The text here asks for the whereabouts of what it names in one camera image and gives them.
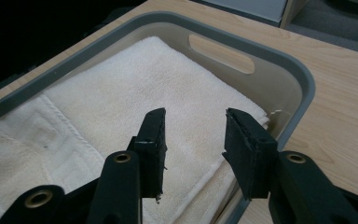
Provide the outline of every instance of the gray plastic basket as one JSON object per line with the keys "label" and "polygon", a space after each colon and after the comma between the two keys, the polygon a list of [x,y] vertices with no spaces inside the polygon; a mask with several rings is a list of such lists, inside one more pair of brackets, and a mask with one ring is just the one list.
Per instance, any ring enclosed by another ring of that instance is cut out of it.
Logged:
{"label": "gray plastic basket", "polygon": [[[309,70],[290,55],[177,14],[156,12],[125,22],[1,99],[0,118],[60,78],[68,74],[75,76],[149,36],[158,36],[171,48],[182,52],[260,105],[268,113],[268,131],[278,140],[279,150],[289,139],[315,93]],[[208,48],[197,44],[196,40],[207,43],[214,52],[207,52]],[[220,49],[235,54],[234,58],[240,60],[240,65],[233,66],[233,63],[225,61],[225,57],[219,57]],[[251,72],[241,69],[242,57],[247,59],[244,64],[252,66]]]}

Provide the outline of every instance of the screw hole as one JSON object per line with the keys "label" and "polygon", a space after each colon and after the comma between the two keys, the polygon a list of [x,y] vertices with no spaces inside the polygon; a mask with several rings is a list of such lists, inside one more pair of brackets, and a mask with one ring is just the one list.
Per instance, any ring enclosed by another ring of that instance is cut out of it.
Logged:
{"label": "screw hole", "polygon": [[114,157],[115,162],[126,162],[131,159],[131,156],[129,154],[119,154]]}
{"label": "screw hole", "polygon": [[295,162],[295,163],[304,163],[306,162],[307,160],[304,159],[304,157],[298,155],[298,154],[289,154],[287,155],[287,159],[289,161],[292,161],[292,162]]}
{"label": "screw hole", "polygon": [[48,203],[53,197],[53,193],[49,189],[41,189],[30,196],[25,200],[25,207],[27,208],[37,208],[46,203]]}

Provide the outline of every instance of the white towel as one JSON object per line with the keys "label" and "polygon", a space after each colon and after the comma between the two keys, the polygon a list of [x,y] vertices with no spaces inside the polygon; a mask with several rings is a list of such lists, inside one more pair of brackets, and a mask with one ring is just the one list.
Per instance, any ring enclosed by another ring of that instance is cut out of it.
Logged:
{"label": "white towel", "polygon": [[[145,114],[159,107],[166,108],[168,170],[164,173],[164,194],[160,204],[144,200],[146,223],[208,223],[233,180],[221,156],[226,109],[247,111],[260,124],[268,121],[258,105],[156,37],[140,41],[91,69],[66,78],[39,98],[34,101],[53,107],[54,113],[62,114],[71,127],[72,131],[62,132],[63,136],[89,149],[84,150],[84,161],[95,153],[94,148],[104,158],[125,150],[139,131]],[[26,120],[18,122],[20,129]],[[11,122],[0,125],[1,130],[12,126]],[[43,144],[30,145],[45,149],[41,147]],[[67,147],[51,150],[67,153],[71,150]],[[73,163],[59,158],[60,153],[43,155],[51,164],[56,160],[68,166]],[[89,164],[98,163],[96,159],[90,160]],[[70,173],[64,169],[48,171],[74,176],[67,183],[56,183],[67,192],[71,183],[78,183],[75,179],[81,169],[74,167]],[[202,203],[193,201],[200,197]]]}
{"label": "white towel", "polygon": [[0,119],[0,216],[28,189],[66,192],[98,177],[103,157],[41,95]]}

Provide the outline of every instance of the wooden surface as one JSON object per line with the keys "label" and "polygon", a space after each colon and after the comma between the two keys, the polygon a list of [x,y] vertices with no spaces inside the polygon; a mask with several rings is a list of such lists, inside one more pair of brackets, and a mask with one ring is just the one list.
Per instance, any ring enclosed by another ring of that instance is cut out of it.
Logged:
{"label": "wooden surface", "polygon": [[[172,11],[286,52],[313,74],[316,95],[285,150],[312,157],[334,184],[358,194],[358,53],[250,21],[186,0],[150,0],[113,21],[30,74],[0,90],[0,97],[46,71],[133,16],[150,11]],[[264,201],[251,203],[241,222],[269,223]]]}

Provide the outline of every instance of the dark background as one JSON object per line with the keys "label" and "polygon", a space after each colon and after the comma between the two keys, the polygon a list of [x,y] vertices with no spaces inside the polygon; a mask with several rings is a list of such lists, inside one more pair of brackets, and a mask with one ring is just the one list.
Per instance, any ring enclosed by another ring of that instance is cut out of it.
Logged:
{"label": "dark background", "polygon": [[285,29],[358,51],[358,4],[310,0]]}
{"label": "dark background", "polygon": [[0,88],[143,1],[0,0]]}

